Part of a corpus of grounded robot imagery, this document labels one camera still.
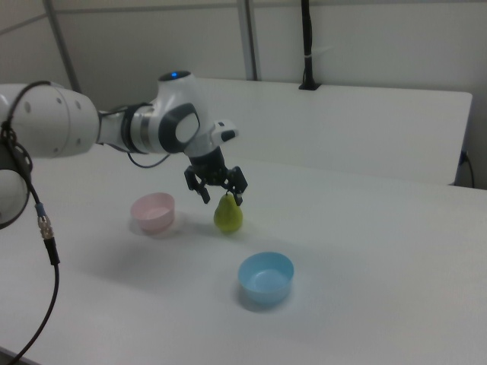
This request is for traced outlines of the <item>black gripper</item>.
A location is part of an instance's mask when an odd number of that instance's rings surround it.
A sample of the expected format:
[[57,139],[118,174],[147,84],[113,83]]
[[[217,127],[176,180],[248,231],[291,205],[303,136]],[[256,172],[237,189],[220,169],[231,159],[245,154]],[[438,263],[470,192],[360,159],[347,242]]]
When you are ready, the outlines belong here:
[[188,189],[196,192],[205,204],[210,201],[206,185],[224,186],[234,197],[236,206],[241,206],[243,193],[248,187],[247,180],[240,167],[227,169],[220,148],[200,157],[191,157],[191,165],[185,170],[184,176]]

